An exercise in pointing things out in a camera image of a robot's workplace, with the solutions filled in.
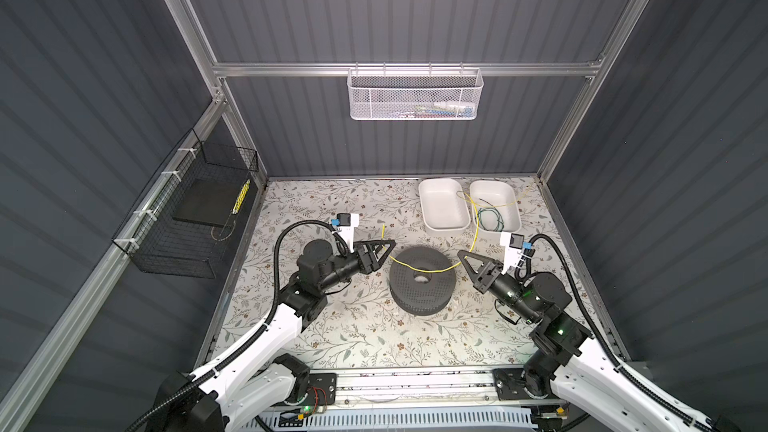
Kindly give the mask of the dark grey foam spool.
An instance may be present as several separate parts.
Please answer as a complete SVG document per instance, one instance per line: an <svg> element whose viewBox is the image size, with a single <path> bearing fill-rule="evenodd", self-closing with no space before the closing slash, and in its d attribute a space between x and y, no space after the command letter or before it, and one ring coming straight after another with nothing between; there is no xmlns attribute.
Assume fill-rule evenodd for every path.
<svg viewBox="0 0 768 432"><path fill-rule="evenodd" d="M456 287L456 271L447 270L453 262L439 250L426 246L405 248L396 259L389 272L394 302L415 316L442 311Z"/></svg>

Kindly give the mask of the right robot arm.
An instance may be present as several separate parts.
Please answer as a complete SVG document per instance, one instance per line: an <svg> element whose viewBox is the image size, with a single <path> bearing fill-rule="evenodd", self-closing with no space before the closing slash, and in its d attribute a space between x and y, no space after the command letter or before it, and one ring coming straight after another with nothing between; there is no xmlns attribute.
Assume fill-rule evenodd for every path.
<svg viewBox="0 0 768 432"><path fill-rule="evenodd" d="M534 398L563 399L614 431L715 431L718 422L634 371L605 339L567 312L573 300L550 272L521 281L490 257L458 252L473 286L533 326L522 382Z"/></svg>

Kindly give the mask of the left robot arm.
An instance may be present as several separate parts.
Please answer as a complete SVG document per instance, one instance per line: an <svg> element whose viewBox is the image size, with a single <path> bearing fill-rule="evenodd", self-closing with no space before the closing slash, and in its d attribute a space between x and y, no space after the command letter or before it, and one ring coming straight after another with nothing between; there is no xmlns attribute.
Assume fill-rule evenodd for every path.
<svg viewBox="0 0 768 432"><path fill-rule="evenodd" d="M218 357L189 374L168 377L158 390L145 431L237 431L281 402L307 393L310 368L284 352L318 318L329 291L358 273L378 271L393 240L367 240L336 253L317 239L304 246L297 271L280 290L274 312Z"/></svg>

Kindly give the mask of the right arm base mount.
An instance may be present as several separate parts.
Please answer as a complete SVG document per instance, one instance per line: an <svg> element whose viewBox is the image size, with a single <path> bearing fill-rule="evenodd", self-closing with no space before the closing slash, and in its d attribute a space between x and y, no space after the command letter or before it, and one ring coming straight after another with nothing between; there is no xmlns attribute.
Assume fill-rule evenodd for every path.
<svg viewBox="0 0 768 432"><path fill-rule="evenodd" d="M555 400L557 396L549 385L526 376L522 367L501 367L491 371L492 382L497 398L503 401L513 400Z"/></svg>

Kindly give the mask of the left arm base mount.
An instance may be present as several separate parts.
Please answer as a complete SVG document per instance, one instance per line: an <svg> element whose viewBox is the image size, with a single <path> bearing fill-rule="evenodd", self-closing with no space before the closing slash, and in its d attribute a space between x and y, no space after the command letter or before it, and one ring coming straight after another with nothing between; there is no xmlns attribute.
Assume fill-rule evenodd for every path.
<svg viewBox="0 0 768 432"><path fill-rule="evenodd" d="M306 380L301 380L296 392L292 392L286 401L276 402L274 407L310 407L334 405L338 389L338 375L329 372L311 372Z"/></svg>

